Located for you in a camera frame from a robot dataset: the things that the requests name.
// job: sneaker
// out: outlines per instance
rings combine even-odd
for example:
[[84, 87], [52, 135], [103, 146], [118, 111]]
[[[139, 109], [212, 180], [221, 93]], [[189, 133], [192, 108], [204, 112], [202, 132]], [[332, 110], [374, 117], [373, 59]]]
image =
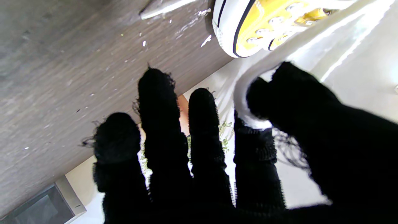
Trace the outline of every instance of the sneaker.
[[321, 8], [323, 2], [216, 0], [213, 29], [221, 48], [228, 55], [248, 57], [261, 48], [274, 50], [295, 33], [326, 18], [332, 10]]

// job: white paint speck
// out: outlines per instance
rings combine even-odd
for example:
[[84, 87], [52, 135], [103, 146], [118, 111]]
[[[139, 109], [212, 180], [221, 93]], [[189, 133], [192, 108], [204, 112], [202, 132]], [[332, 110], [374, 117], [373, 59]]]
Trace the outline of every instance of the white paint speck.
[[211, 41], [211, 34], [205, 39], [205, 41], [202, 43], [200, 47], [203, 47], [207, 42]]
[[211, 8], [208, 8], [207, 10], [199, 11], [198, 16], [206, 16], [207, 13], [211, 12]]

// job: wooden floor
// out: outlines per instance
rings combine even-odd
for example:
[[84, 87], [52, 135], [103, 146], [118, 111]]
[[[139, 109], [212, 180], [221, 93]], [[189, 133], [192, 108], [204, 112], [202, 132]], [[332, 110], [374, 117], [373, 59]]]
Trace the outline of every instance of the wooden floor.
[[92, 121], [132, 110], [148, 63], [182, 94], [232, 60], [199, 0], [141, 21], [148, 0], [2, 0], [0, 217], [92, 155]]

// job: white wall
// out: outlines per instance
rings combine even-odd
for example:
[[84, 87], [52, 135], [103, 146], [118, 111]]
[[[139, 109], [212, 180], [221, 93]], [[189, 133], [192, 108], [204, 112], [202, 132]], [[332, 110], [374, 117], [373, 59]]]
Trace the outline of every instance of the white wall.
[[72, 224], [102, 224], [105, 221], [102, 212], [104, 194], [97, 191], [97, 186], [93, 181], [93, 163], [95, 161], [95, 157], [92, 156], [65, 175], [87, 210]]

